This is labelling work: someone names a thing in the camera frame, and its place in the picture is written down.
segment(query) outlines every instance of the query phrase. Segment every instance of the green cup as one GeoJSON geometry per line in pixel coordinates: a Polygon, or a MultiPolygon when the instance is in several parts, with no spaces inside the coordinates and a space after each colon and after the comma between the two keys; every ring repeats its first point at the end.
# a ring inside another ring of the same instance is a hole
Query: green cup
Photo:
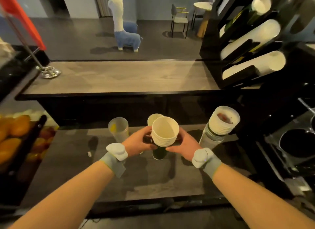
{"type": "Polygon", "coordinates": [[[165,147],[158,146],[157,149],[153,150],[152,156],[156,160],[162,160],[167,155],[167,151],[165,150],[165,147]]]}

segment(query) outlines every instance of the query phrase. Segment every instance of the hand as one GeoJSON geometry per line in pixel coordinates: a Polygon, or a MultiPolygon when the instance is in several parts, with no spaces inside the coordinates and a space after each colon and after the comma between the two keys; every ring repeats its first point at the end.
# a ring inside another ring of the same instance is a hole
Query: hand
{"type": "Polygon", "coordinates": [[[182,127],[179,127],[179,134],[178,134],[183,142],[179,146],[171,146],[167,147],[166,150],[173,153],[180,153],[185,159],[191,161],[194,157],[195,151],[201,149],[202,147],[199,143],[182,127]]]}
{"type": "Polygon", "coordinates": [[[151,126],[144,127],[143,129],[140,129],[139,131],[133,133],[132,135],[129,136],[128,139],[123,141],[122,144],[126,148],[128,157],[138,155],[146,150],[157,149],[156,145],[143,142],[143,137],[150,134],[151,130],[152,130],[151,126]]]}

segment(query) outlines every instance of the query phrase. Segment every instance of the wooden countertop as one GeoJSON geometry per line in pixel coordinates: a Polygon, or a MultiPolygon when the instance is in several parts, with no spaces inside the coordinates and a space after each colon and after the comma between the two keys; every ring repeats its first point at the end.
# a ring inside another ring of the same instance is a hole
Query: wooden countertop
{"type": "Polygon", "coordinates": [[[51,80],[40,76],[23,95],[219,90],[202,61],[52,62],[62,71],[51,80]]]}
{"type": "MultiPolygon", "coordinates": [[[[196,139],[205,125],[183,126],[196,139]]],[[[141,127],[130,127],[133,133],[141,127]]],[[[21,203],[32,207],[63,183],[83,171],[106,153],[106,146],[115,143],[108,129],[59,130],[38,168],[21,203]]],[[[248,163],[234,142],[222,143],[216,155],[231,166],[250,174],[248,163]]],[[[126,172],[114,178],[104,189],[97,202],[117,202],[188,195],[222,197],[211,179],[196,169],[181,155],[168,153],[163,160],[155,160],[151,151],[126,160],[126,172]]]]}

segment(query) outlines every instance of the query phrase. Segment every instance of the gray chair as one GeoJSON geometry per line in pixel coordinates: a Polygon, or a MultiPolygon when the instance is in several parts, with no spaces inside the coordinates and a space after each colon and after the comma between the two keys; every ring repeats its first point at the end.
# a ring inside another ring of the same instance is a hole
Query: gray chair
{"type": "Polygon", "coordinates": [[[186,26],[186,24],[187,24],[185,39],[187,38],[187,31],[188,31],[188,19],[187,19],[187,15],[188,15],[188,12],[187,12],[187,11],[183,11],[183,10],[187,10],[187,8],[185,8],[185,7],[175,7],[175,5],[172,4],[172,23],[171,23],[172,38],[173,38],[173,34],[174,34],[174,25],[175,25],[175,24],[184,24],[183,32],[185,31],[185,26],[186,26]],[[186,17],[177,17],[176,15],[177,15],[178,13],[183,13],[183,14],[186,15],[186,17]]]}

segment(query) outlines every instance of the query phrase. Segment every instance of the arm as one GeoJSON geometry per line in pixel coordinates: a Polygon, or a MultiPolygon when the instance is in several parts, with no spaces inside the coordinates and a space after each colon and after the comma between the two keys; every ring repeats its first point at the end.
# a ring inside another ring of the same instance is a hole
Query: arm
{"type": "MultiPolygon", "coordinates": [[[[201,146],[182,128],[179,134],[182,144],[166,150],[180,153],[191,161],[201,146]]],[[[251,229],[315,228],[315,222],[295,207],[224,163],[215,170],[212,180],[251,229]]]]}
{"type": "MultiPolygon", "coordinates": [[[[151,128],[147,126],[123,142],[128,156],[156,149],[153,144],[143,143],[143,137],[151,131],[151,128]]],[[[18,219],[10,229],[78,229],[94,202],[113,177],[114,173],[105,163],[102,161],[93,163],[48,195],[18,219]]]]}

